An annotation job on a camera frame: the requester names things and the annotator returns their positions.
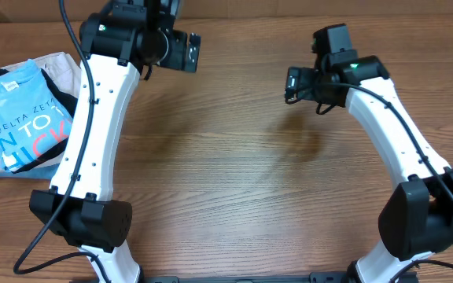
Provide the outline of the light blue t-shirt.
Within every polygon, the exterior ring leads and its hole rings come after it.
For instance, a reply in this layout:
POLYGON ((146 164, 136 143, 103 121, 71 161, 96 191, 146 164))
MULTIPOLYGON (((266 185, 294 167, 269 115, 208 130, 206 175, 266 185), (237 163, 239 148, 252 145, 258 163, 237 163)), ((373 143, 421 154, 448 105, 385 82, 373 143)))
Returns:
POLYGON ((0 168, 29 171, 60 156, 72 129, 72 116, 31 59, 0 75, 0 168))

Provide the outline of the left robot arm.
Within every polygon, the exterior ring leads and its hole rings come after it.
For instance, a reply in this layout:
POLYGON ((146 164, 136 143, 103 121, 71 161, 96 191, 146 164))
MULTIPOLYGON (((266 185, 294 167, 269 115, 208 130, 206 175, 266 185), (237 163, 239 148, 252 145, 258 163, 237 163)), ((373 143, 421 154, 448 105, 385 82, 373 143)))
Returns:
POLYGON ((132 206, 113 197, 113 171, 125 113, 153 66, 195 72, 201 38, 174 28, 175 14, 92 14, 80 28, 81 89, 62 161, 29 207, 47 231, 86 256, 100 282, 141 282, 127 243, 132 206))

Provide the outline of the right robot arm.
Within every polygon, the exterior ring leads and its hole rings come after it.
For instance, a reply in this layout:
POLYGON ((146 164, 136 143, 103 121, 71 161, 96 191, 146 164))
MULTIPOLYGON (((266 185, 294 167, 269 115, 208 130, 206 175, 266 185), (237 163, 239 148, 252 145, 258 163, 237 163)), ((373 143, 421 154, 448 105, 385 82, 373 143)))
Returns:
POLYGON ((434 254, 453 245, 453 168, 425 140, 399 100, 390 74, 375 56, 330 67, 289 68, 285 103, 315 101, 346 108, 368 134, 392 182, 378 217, 380 241, 337 282, 415 282, 410 269, 442 266, 434 254))

